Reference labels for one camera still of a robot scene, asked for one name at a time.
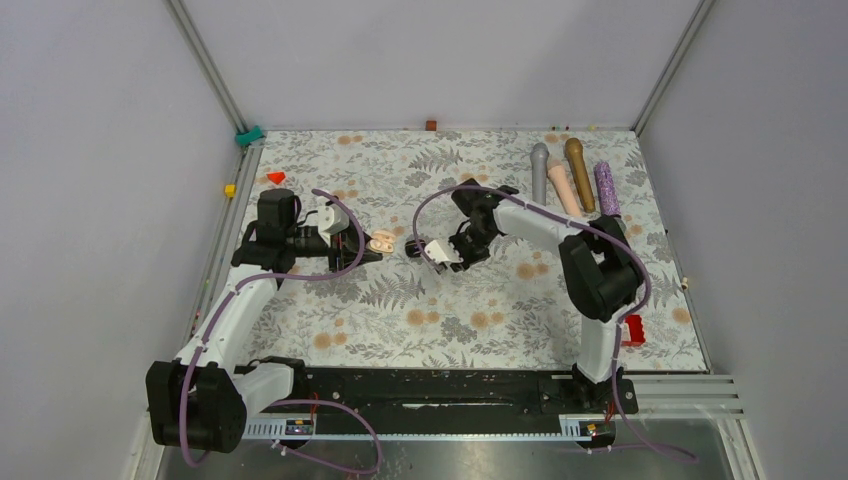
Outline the pink earbud charging case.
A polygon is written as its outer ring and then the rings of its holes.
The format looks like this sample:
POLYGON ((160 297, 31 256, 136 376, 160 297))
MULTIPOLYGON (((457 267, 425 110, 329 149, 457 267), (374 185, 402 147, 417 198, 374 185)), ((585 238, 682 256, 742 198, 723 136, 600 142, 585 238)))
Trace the pink earbud charging case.
POLYGON ((378 229, 372 232, 371 239, 368 241, 368 249, 380 254, 392 254, 395 251, 395 243, 397 236, 384 229, 378 229))

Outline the black earbud charging case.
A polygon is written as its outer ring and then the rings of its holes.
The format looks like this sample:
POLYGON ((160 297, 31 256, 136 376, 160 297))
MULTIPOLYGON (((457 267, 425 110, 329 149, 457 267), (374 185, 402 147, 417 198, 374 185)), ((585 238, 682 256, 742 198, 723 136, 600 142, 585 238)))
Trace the black earbud charging case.
POLYGON ((404 244, 404 251, 408 258, 420 258, 423 254, 425 243, 421 240, 408 240, 404 244))

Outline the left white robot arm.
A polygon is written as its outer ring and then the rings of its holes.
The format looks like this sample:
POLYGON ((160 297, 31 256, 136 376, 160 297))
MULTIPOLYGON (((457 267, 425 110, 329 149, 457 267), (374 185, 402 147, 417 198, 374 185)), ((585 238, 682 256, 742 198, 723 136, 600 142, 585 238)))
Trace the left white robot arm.
POLYGON ((249 419, 277 402, 296 411, 313 399, 304 361, 266 357, 254 366, 237 357, 266 305, 286 281, 339 278, 381 260, 353 212, 321 190, 323 206, 306 222, 291 190, 262 192, 256 218, 236 247, 226 284, 195 334, 170 361, 154 362, 145 385, 151 434, 161 446, 229 453, 249 419))

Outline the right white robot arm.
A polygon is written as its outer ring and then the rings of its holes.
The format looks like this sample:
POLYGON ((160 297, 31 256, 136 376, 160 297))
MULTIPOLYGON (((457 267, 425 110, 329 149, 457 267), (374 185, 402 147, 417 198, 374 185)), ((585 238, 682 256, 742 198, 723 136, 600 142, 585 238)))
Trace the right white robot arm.
POLYGON ((637 307, 645 282, 643 264, 633 254, 617 220, 601 216, 584 223, 526 200, 508 186, 491 189, 469 180, 451 199, 466 223, 426 252, 453 271, 465 271, 490 258, 492 242, 514 236, 547 250, 560 261, 566 293, 582 317, 573 386, 575 402, 597 412, 613 398, 610 379, 617 369, 622 320, 637 307))

